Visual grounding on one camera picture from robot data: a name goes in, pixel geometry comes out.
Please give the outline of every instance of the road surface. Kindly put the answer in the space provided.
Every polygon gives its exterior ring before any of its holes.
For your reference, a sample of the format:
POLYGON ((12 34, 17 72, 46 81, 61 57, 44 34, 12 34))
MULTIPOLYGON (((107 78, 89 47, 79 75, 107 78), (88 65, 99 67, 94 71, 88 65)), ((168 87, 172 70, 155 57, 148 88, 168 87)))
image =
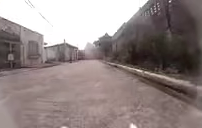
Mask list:
POLYGON ((202 128, 202 111, 99 61, 0 78, 0 128, 202 128))

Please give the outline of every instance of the roof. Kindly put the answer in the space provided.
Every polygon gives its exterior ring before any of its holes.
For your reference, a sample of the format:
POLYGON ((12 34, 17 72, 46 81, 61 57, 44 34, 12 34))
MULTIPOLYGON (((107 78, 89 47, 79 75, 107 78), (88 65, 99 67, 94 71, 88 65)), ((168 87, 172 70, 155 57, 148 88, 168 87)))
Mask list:
POLYGON ((5 21, 8 21, 8 22, 11 22, 11 23, 13 23, 13 24, 15 24, 15 25, 17 25, 17 26, 20 26, 20 27, 23 27, 24 29, 27 29, 28 31, 31 31, 31 32, 34 32, 34 33, 36 33, 36 34, 39 34, 39 35, 42 35, 42 36, 43 36, 43 34, 41 34, 41 33, 39 33, 39 32, 33 31, 33 30, 31 30, 31 29, 29 29, 29 28, 27 28, 27 27, 24 27, 23 25, 17 24, 17 23, 15 23, 15 22, 10 21, 10 20, 8 20, 8 19, 5 19, 5 18, 3 18, 3 17, 1 17, 1 16, 0 16, 0 19, 1 19, 1 20, 5 20, 5 21))
POLYGON ((68 43, 55 44, 55 45, 47 46, 47 47, 45 47, 45 48, 51 48, 51 47, 60 46, 60 45, 67 45, 68 47, 72 47, 72 48, 78 49, 78 47, 73 46, 73 45, 68 44, 68 43))

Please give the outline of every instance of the distant building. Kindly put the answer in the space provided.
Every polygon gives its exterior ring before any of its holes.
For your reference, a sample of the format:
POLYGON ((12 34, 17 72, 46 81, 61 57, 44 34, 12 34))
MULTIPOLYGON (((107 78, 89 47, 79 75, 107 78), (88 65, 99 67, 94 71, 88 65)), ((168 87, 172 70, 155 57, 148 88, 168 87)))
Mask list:
POLYGON ((94 44, 87 43, 85 46, 85 59, 99 59, 101 58, 99 49, 94 44))
POLYGON ((47 61, 69 62, 78 60, 78 48, 68 43, 45 48, 47 61))
POLYGON ((85 59, 85 50, 79 50, 78 51, 78 60, 84 60, 85 59))
POLYGON ((41 64, 43 35, 0 17, 0 69, 10 68, 10 54, 13 68, 41 64))

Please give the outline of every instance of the power line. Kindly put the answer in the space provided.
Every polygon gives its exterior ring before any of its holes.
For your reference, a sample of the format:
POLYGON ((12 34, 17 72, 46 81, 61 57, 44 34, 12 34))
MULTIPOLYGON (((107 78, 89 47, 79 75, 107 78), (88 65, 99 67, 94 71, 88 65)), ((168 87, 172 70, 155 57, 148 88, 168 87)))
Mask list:
POLYGON ((47 20, 47 18, 40 12, 38 11, 38 9, 36 9, 36 7, 32 4, 32 2, 30 0, 26 1, 24 0, 25 3, 32 9, 35 9, 37 11, 37 13, 51 26, 53 27, 53 25, 50 23, 50 21, 47 20))

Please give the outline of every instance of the white building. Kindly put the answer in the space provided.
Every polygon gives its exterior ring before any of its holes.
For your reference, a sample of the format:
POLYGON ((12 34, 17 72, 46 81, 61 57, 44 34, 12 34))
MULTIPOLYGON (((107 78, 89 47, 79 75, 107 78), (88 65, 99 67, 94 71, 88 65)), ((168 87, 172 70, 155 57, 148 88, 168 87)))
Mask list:
POLYGON ((43 63, 43 35, 0 17, 0 69, 10 68, 7 56, 14 54, 14 67, 43 63))

